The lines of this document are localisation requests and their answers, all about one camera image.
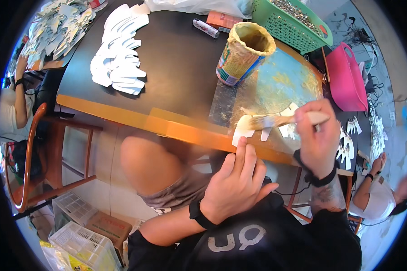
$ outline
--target gray shorts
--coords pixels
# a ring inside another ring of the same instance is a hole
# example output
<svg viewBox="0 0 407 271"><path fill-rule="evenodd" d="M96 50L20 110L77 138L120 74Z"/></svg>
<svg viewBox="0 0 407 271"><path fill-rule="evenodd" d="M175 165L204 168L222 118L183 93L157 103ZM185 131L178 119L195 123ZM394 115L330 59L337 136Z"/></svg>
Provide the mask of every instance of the gray shorts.
<svg viewBox="0 0 407 271"><path fill-rule="evenodd" d="M174 184L152 195L138 194L159 215L187 206L195 199L202 199L213 174L203 174L189 169Z"/></svg>

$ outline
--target green plastic basket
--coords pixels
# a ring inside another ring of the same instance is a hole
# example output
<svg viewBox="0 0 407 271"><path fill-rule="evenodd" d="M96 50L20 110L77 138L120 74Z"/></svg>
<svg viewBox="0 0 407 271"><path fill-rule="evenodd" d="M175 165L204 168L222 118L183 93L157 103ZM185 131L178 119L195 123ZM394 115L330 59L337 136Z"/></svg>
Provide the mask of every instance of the green plastic basket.
<svg viewBox="0 0 407 271"><path fill-rule="evenodd" d="M269 0L253 1L252 22L266 28L278 40L300 50L300 54L314 51L324 45L333 45L331 30L313 11L298 0L289 2L309 16L311 23L319 27L322 36L315 33L308 26L295 19L290 14L278 8Z"/></svg>

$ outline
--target white shirt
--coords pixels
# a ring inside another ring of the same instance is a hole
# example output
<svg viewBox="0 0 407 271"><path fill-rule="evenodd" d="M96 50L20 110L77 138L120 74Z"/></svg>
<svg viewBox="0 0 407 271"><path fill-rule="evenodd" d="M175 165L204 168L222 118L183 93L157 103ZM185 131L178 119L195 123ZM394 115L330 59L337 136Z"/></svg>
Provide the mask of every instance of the white shirt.
<svg viewBox="0 0 407 271"><path fill-rule="evenodd" d="M0 95L0 138L1 142L20 142L28 139L28 133L33 121L33 96L26 96L27 124L18 129L16 127L15 100L16 93L11 89L2 89Z"/></svg>
<svg viewBox="0 0 407 271"><path fill-rule="evenodd" d="M349 212L368 220L380 220L388 217L395 206L392 188L384 178L377 175L369 187L369 201L365 210L354 205L353 198L351 198Z"/></svg>

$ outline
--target wooden chair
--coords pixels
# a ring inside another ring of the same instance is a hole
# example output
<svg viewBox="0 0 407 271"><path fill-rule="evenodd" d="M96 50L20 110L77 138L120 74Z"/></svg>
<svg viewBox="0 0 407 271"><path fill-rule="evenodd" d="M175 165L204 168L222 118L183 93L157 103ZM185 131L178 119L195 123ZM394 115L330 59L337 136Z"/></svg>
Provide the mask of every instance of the wooden chair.
<svg viewBox="0 0 407 271"><path fill-rule="evenodd" d="M301 175L302 175L302 168L299 167L299 168L298 168L298 171L297 171L296 182L294 183L293 194L297 192L298 183L300 182L300 176L301 176ZM347 207L347 214L348 214L348 209L349 209L349 207L350 207L350 199L351 199L351 188L352 188L352 186L353 186L353 179L352 179L352 177L351 177L351 176L348 176L348 177L347 177L347 181L348 181L348 183L347 183L347 193L346 193L346 197L345 197L345 205L346 205L346 207ZM302 214L300 214L298 211L294 210L295 208L300 208L300 207L309 206L309 204L308 204L308 203L305 203L305 204L293 205L294 198L295 198L295 195L291 195L291 197L289 198L288 205L283 205L283 206L284 206L291 214L297 215L299 218L303 219L304 221L306 221L306 222L308 222L308 223L312 222L312 219L311 219L311 218L309 218L309 217L307 217L307 216L305 216L305 215L302 215ZM350 216L350 215L348 215L348 219L349 219L349 220L352 220L352 221L361 222L361 219L360 219L360 221L358 221L357 218L355 218L355 217L353 217L353 216ZM360 223L357 225L354 234L357 234L357 231L359 230L359 227L360 227Z"/></svg>
<svg viewBox="0 0 407 271"><path fill-rule="evenodd" d="M49 199L54 196L60 195L67 190L75 188L82 185L83 183L89 182L96 178L95 175L89 176L89 157L92 144L92 135L94 131L102 131L102 127L93 126L89 124L83 124L71 120L66 120L58 117L45 116L47 111L47 104L43 103L39 106L38 110L35 112L33 117L32 125L30 126L30 132L28 134L27 140L27 151L26 151L26 164L24 170L24 183L16 191L11 192L8 176L8 166L14 166L15 162L10 162L5 159L5 178L6 185L8 187L9 196L12 204L20 212L24 212L28 206L33 206L36 203ZM46 142L39 148L39 156L42 164L43 174L33 180L30 179L30 167L32 162L32 151L33 151L33 139L35 137L36 128L38 127L39 121L50 122L48 137ZM67 165L62 158L63 149L63 139L65 136L65 127L76 127L89 130L88 142L86 145L86 157L85 157L85 172L81 174L79 171L71 168ZM5 145L5 157L9 157L9 143ZM71 171L77 173L82 177L81 180L71 183L69 185L63 186L62 184L62 165L69 168ZM35 187L47 180L48 183L54 188L51 191L44 192L43 194L28 198L29 194L33 192Z"/></svg>

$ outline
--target water bottle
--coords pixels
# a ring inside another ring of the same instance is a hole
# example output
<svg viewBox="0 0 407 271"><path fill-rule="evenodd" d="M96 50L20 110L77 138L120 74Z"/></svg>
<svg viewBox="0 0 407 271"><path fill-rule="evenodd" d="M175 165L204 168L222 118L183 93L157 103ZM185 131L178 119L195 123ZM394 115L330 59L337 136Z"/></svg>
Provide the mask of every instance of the water bottle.
<svg viewBox="0 0 407 271"><path fill-rule="evenodd" d="M100 11L107 6L107 0L88 0L94 12Z"/></svg>

